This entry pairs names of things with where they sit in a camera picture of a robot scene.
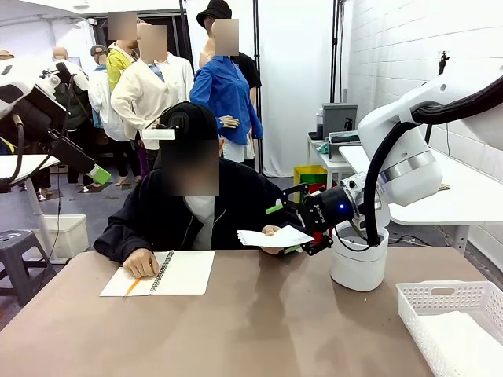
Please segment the brick wall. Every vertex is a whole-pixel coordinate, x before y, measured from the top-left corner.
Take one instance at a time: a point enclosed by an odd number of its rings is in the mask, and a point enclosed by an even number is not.
[[[350,0],[350,4],[348,101],[359,104],[359,119],[435,77],[439,51],[449,51],[446,71],[459,71],[460,79],[467,71],[503,67],[501,0]],[[445,125],[434,127],[431,145],[447,153]],[[503,152],[482,143],[462,123],[449,125],[449,145],[452,157],[503,181]],[[472,226],[469,239],[503,269],[503,225]]]

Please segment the white curtain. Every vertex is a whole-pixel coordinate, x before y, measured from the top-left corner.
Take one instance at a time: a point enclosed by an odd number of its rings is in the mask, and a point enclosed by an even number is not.
[[[227,0],[240,20],[240,51],[253,57],[252,0]],[[207,40],[196,15],[208,0],[189,0],[187,16],[194,62]],[[259,0],[264,170],[291,177],[306,164],[307,132],[329,102],[332,0]]]

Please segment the black cap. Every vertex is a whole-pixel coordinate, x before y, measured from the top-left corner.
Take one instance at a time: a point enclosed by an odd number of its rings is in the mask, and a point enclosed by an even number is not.
[[[218,19],[233,18],[233,11],[225,0],[210,0],[207,9],[197,15],[197,22],[201,27],[204,27],[204,18],[210,16]]]
[[[174,140],[160,141],[162,156],[167,157],[163,160],[167,162],[196,162],[218,151],[215,116],[200,104],[176,104],[160,116],[159,123],[176,130]]]

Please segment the white plastic basket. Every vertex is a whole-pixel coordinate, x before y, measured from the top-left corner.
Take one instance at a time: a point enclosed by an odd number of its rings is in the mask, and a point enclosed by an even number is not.
[[[458,311],[472,319],[503,344],[503,293],[491,282],[424,281],[396,284],[398,314],[409,329],[436,377],[467,376],[448,361],[420,316]]]

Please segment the black top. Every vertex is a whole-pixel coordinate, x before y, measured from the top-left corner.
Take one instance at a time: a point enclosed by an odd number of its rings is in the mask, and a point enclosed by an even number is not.
[[[138,248],[151,251],[190,250],[203,227],[181,196],[169,196],[169,178],[154,170],[127,197],[122,210],[108,219],[108,226],[94,243],[99,253],[123,263]],[[242,163],[220,159],[220,196],[215,198],[215,223],[212,250],[239,250],[244,247],[238,230],[261,232],[266,225],[293,225],[299,219],[291,212],[278,210],[281,190],[267,178]]]
[[[248,81],[250,89],[262,86],[262,83],[260,82],[260,75],[253,59],[245,53],[239,53],[239,56],[230,57],[230,59],[239,67],[244,78]]]

